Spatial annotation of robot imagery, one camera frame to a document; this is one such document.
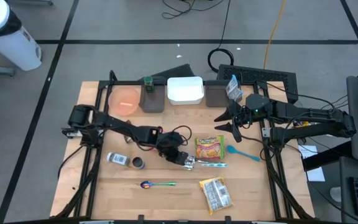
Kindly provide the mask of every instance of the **yellow snack package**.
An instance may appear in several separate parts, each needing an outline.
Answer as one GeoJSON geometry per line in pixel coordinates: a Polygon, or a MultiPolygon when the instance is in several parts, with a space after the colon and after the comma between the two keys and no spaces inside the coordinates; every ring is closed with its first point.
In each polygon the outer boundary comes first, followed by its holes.
{"type": "Polygon", "coordinates": [[[224,136],[219,135],[210,138],[196,138],[197,159],[223,159],[224,136]]]}
{"type": "Polygon", "coordinates": [[[232,205],[229,192],[222,177],[200,181],[200,187],[208,202],[209,214],[232,205]]]}

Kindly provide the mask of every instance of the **concrete floor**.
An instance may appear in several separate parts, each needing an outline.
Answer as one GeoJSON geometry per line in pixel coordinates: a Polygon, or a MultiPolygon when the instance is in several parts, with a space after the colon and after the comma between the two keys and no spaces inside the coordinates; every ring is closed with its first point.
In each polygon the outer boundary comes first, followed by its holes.
{"type": "MultiPolygon", "coordinates": [[[[181,6],[180,2],[167,1],[181,6]]],[[[147,3],[142,0],[55,0],[54,6],[10,1],[24,27],[36,40],[46,44],[41,45],[44,57],[40,68],[30,72],[18,69],[13,78],[0,76],[0,206],[45,80],[52,74],[53,78],[5,222],[48,218],[57,170],[67,143],[60,128],[66,127],[81,82],[106,80],[110,69],[119,80],[136,80],[184,63],[189,63],[194,73],[205,80],[215,79],[216,74],[209,69],[206,57],[217,47],[210,39],[221,37],[227,2],[224,0],[209,11],[191,11],[165,20],[161,13],[168,9],[161,0],[148,0],[147,3]],[[61,55],[55,54],[70,9],[77,3],[67,40],[122,41],[65,44],[61,55]],[[164,39],[187,40],[180,45],[174,40],[171,44],[158,44],[164,39]],[[201,40],[200,44],[186,44],[193,39],[201,40]],[[137,42],[130,44],[126,40],[137,42]],[[153,44],[143,40],[153,40],[153,44]],[[53,73],[53,66],[50,67],[55,56],[60,57],[53,73]]],[[[358,0],[346,2],[358,25],[358,0]]],[[[201,9],[210,4],[199,0],[195,6],[201,9]]],[[[280,4],[279,0],[232,0],[224,38],[268,39],[280,4]]],[[[274,39],[357,40],[358,37],[340,0],[288,0],[274,39]]],[[[237,43],[222,45],[233,53],[235,65],[263,67],[265,44],[237,43]]],[[[270,48],[267,69],[295,72],[299,93],[334,101],[346,94],[345,78],[358,75],[358,44],[337,43],[274,44],[270,48]]],[[[219,54],[212,60],[216,66],[229,63],[228,58],[219,54]]],[[[1,57],[0,65],[11,64],[1,57]]],[[[300,103],[307,107],[324,105],[304,98],[300,98],[300,103]]],[[[315,139],[329,147],[346,141],[327,136],[315,139]]],[[[331,164],[323,170],[326,182],[314,185],[328,195],[331,187],[339,185],[339,165],[331,164]]],[[[311,196],[317,217],[341,221],[339,211],[313,190],[311,196]]]]}

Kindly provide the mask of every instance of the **white plastic bin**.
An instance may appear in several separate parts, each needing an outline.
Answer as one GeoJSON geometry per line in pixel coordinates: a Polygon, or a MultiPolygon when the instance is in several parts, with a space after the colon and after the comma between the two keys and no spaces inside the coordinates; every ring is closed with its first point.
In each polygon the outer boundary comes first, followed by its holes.
{"type": "Polygon", "coordinates": [[[4,0],[0,0],[0,53],[24,71],[41,65],[41,48],[4,0]]]}
{"type": "Polygon", "coordinates": [[[167,95],[172,105],[195,105],[204,97],[204,85],[201,77],[169,78],[167,95]]]}

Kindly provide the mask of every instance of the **wooden table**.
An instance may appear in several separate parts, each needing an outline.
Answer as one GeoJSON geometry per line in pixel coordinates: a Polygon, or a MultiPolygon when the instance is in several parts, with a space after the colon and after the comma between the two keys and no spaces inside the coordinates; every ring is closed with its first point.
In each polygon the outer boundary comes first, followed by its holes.
{"type": "MultiPolygon", "coordinates": [[[[282,82],[272,82],[272,84],[284,88],[282,82]]],[[[94,105],[97,87],[98,82],[83,82],[78,104],[94,105]]],[[[118,88],[125,87],[127,86],[113,86],[112,92],[114,94],[118,88]]],[[[132,85],[131,88],[140,92],[140,86],[132,85]]],[[[243,105],[246,96],[253,93],[253,90],[250,86],[243,86],[242,90],[244,91],[243,102],[241,102],[243,105]]],[[[271,87],[268,92],[272,99],[287,101],[285,93],[280,90],[271,87]]],[[[224,110],[225,108],[206,107],[204,99],[199,105],[184,106],[172,106],[165,99],[163,113],[143,113],[138,108],[134,114],[127,117],[120,117],[111,110],[109,114],[122,120],[129,119],[136,126],[162,126],[166,131],[179,125],[187,125],[191,128],[193,136],[189,145],[181,146],[179,150],[189,152],[191,155],[195,155],[194,138],[222,134],[225,144],[231,144],[238,150],[259,156],[262,149],[260,143],[245,139],[236,143],[231,133],[214,129],[215,126],[224,124],[224,122],[213,122],[213,119],[222,114],[224,110]]],[[[178,129],[178,132],[184,136],[189,135],[185,128],[178,129]]],[[[260,126],[257,123],[241,132],[248,137],[261,138],[260,126]]],[[[65,157],[78,148],[79,143],[79,138],[69,139],[65,157]]],[[[298,147],[295,140],[290,141],[289,144],[298,147]]],[[[60,212],[78,188],[84,156],[85,150],[82,150],[63,167],[51,215],[60,212]]],[[[288,189],[306,212],[314,216],[299,152],[286,147],[282,152],[282,159],[288,189]]],[[[232,220],[274,220],[265,162],[256,162],[237,154],[226,154],[223,162],[227,163],[227,168],[196,166],[194,170],[188,171],[181,166],[167,162],[159,157],[156,151],[141,151],[135,144],[127,144],[123,135],[108,131],[104,137],[92,219],[136,220],[138,215],[145,215],[146,220],[224,220],[224,217],[229,215],[232,220]],[[109,163],[105,159],[109,152],[117,152],[131,157],[140,156],[145,161],[146,169],[137,170],[109,163]],[[234,206],[210,215],[199,181],[219,176],[224,177],[234,206]],[[152,182],[176,181],[177,186],[158,186],[145,190],[139,186],[145,180],[152,182]]],[[[277,189],[281,214],[284,217],[283,198],[281,191],[279,188],[277,189]]],[[[82,215],[85,214],[88,194],[88,191],[84,193],[82,215]]]]}

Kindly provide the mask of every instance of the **blue spoon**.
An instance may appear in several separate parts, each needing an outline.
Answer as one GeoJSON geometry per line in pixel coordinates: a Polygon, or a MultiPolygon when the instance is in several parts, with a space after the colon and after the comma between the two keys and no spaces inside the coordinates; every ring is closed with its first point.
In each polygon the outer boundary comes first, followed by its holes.
{"type": "Polygon", "coordinates": [[[259,158],[259,157],[257,157],[257,156],[251,156],[251,155],[248,155],[248,154],[246,154],[246,153],[244,153],[244,152],[240,152],[240,151],[238,151],[237,149],[235,149],[233,146],[230,146],[230,145],[227,146],[227,151],[228,151],[229,153],[237,153],[237,154],[246,156],[246,157],[248,157],[248,158],[250,158],[250,159],[253,159],[253,160],[255,160],[255,161],[258,161],[258,162],[260,161],[260,158],[259,158]]]}

